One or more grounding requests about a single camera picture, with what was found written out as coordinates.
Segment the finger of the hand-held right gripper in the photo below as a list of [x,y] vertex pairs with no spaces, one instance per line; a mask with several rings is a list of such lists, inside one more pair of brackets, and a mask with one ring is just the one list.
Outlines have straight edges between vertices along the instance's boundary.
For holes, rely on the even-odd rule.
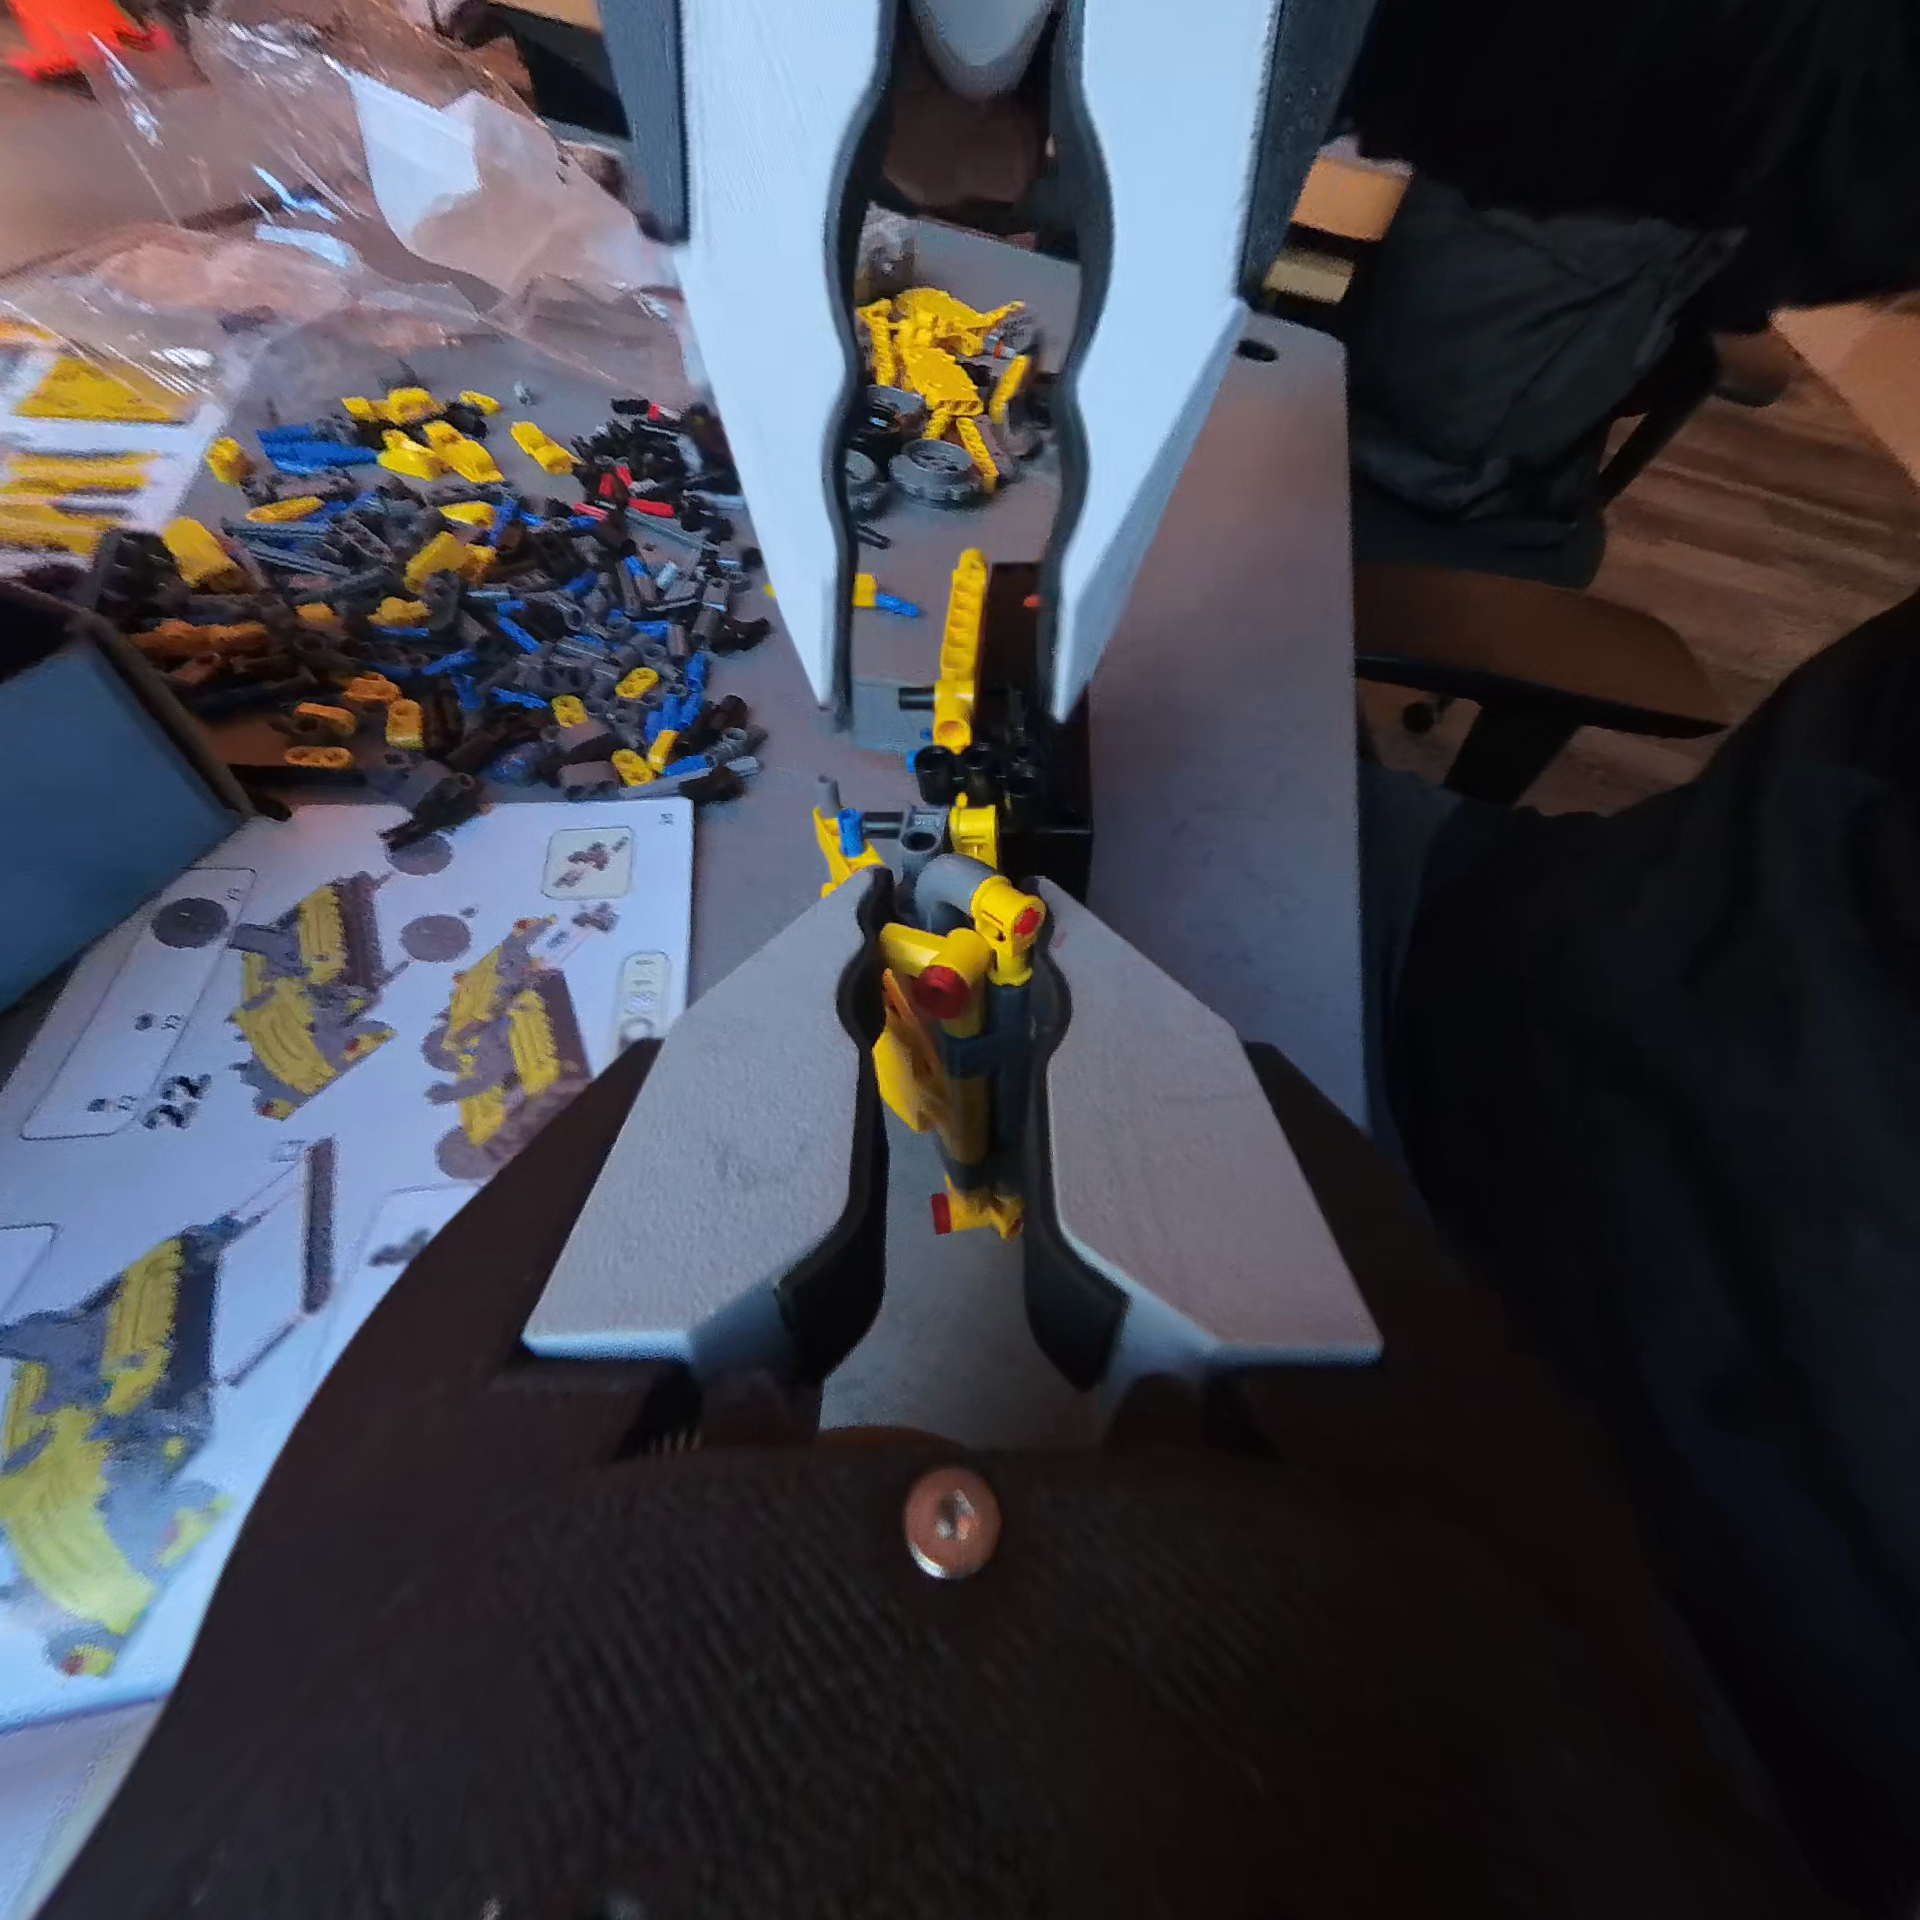
[[896,5],[678,7],[686,238],[715,410],[812,697],[851,703],[851,276]]
[[1053,393],[1047,710],[1080,703],[1240,337],[1273,3],[1083,3],[1051,133],[1079,294]]

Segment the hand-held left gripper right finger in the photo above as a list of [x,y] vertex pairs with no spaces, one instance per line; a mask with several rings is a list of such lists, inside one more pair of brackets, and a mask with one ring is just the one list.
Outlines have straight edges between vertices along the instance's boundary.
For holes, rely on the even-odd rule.
[[1233,1028],[1051,881],[1024,1310],[1075,1387],[1365,1367],[1383,1333]]

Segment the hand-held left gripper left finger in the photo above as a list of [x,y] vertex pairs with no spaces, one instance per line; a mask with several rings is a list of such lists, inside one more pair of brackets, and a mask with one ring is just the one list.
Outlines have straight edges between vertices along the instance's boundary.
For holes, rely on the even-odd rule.
[[815,1385],[852,1353],[883,1297],[892,900],[887,869],[856,870],[672,1025],[520,1330],[531,1355]]

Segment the yellow black toy vehicle model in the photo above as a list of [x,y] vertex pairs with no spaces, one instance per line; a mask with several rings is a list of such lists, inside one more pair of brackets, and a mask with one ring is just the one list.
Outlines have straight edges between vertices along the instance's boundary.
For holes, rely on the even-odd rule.
[[1036,975],[1048,909],[1040,881],[1075,899],[1093,867],[1087,717],[1040,697],[1040,567],[965,549],[951,569],[932,682],[907,687],[921,724],[915,806],[883,819],[823,777],[813,838],[832,893],[896,849],[878,926],[883,1103],[928,1137],[944,1183],[937,1235],[1024,1229],[1024,1123],[1037,1067]]

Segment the person's right forearm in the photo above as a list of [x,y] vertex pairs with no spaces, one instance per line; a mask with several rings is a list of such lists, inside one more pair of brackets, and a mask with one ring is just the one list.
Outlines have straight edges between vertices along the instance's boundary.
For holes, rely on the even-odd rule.
[[1477,207],[1710,244],[1721,325],[1915,297],[1915,3],[1376,5],[1335,125]]

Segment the grey work desk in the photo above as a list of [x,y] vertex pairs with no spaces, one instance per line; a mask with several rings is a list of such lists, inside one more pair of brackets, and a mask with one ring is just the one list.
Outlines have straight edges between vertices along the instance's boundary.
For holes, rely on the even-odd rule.
[[[1256,825],[1247,809],[1209,813],[1206,805],[1249,801],[1256,774],[1267,777],[1268,801],[1286,798],[1279,762],[1302,723],[1289,719],[1279,731],[1268,727],[1279,717],[1279,700],[1293,697],[1297,684],[1259,693],[1253,649],[1243,645],[1229,657],[1229,645],[1216,636],[1216,615],[1227,607],[1223,588],[1190,588],[1181,602],[1168,596],[1153,628],[1131,610],[1134,590],[1080,700],[1093,703],[1093,743],[1102,750],[1095,902],[1129,906],[1115,932],[1153,965],[1169,926],[1192,906],[1217,921],[1237,921],[1233,939],[1249,949],[1259,931],[1271,931],[1268,921],[1259,921],[1255,897],[1259,883],[1279,875],[1279,843],[1289,829]],[[1047,694],[1047,561],[1040,669]],[[656,1049],[657,1042],[640,1045],[628,1063],[646,1071]],[[550,1193],[535,1201],[535,1215],[568,1233],[582,1205]],[[589,1372],[611,1375],[613,1362],[624,1359],[541,1359],[527,1353],[520,1330],[545,1276],[537,1274],[532,1285],[535,1302],[510,1308],[508,1359],[535,1362],[531,1385],[587,1385]],[[1075,1389],[1115,1407],[1127,1387]]]

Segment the person's right hand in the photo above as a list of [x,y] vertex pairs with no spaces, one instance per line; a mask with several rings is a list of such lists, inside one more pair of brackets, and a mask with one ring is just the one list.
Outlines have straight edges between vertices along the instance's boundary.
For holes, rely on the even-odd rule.
[[887,202],[961,223],[1021,219],[1040,186],[1048,125],[1025,95],[974,103],[941,89],[899,89],[880,154]]

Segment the heap of yellow toy beams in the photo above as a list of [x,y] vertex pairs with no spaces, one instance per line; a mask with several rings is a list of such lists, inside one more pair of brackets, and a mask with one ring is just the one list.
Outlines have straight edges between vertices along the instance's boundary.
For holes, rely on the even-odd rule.
[[871,382],[912,396],[921,439],[955,439],[965,421],[1007,426],[1032,374],[1040,329],[1021,300],[974,306],[909,285],[860,305],[852,321]]

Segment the pile of black red pins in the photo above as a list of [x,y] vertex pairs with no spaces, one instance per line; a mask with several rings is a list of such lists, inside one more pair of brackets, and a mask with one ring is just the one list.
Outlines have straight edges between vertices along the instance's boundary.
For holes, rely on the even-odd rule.
[[729,431],[707,399],[669,407],[615,396],[606,421],[568,450],[587,521],[617,521],[638,538],[677,529],[720,543],[747,513]]

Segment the group of grey toy wheels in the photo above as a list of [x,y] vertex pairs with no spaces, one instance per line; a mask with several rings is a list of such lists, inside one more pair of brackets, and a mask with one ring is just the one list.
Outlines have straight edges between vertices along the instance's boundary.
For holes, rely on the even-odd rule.
[[1040,463],[1051,427],[1047,390],[1040,399],[1011,399],[1003,415],[937,421],[924,396],[871,383],[844,437],[841,493],[860,521],[899,502],[972,509]]

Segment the building instruction booklet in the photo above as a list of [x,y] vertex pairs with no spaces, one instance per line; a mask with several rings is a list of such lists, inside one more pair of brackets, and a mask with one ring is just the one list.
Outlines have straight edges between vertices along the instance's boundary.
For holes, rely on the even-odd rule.
[[688,801],[182,870],[4,1083],[1,1716],[161,1697],[287,1434],[436,1229],[686,1004]]

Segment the pile of mixed small pieces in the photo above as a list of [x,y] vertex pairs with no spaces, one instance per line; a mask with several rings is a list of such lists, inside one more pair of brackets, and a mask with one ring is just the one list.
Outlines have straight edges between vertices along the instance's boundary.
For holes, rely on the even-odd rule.
[[409,783],[400,841],[496,790],[732,803],[765,734],[712,677],[771,633],[761,553],[582,518],[571,441],[480,390],[265,414],[207,445],[225,513],[113,534],[94,607],[190,716],[275,734],[237,777]]

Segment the clear crumpled plastic bag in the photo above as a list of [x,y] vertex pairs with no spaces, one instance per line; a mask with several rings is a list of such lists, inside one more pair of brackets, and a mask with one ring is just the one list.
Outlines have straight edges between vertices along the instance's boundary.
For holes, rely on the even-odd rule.
[[132,5],[153,53],[70,81],[4,70],[4,321],[205,388],[230,340],[427,349],[518,345],[622,393],[704,380],[667,285],[500,294],[409,252],[368,183],[348,76],[449,105],[476,89],[535,117],[617,198],[619,158],[565,142],[497,62],[419,5]]

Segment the yellow black sticker sheet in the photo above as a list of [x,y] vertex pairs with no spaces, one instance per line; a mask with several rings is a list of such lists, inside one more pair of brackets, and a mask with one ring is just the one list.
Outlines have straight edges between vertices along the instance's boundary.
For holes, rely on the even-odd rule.
[[1,325],[1,572],[85,565],[108,538],[175,516],[217,402],[109,372],[24,323]]

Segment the blue cardboard box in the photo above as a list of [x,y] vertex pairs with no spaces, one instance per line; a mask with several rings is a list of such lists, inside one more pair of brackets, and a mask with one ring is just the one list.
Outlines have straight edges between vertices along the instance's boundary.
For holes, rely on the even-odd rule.
[[104,620],[1,586],[1,1007],[256,817]]

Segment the orange red plastic item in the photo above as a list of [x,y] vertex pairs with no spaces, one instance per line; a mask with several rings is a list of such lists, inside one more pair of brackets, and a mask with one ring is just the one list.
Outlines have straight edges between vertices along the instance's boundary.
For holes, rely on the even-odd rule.
[[1,62],[23,81],[51,84],[80,73],[95,53],[153,53],[166,29],[118,3],[4,3]]

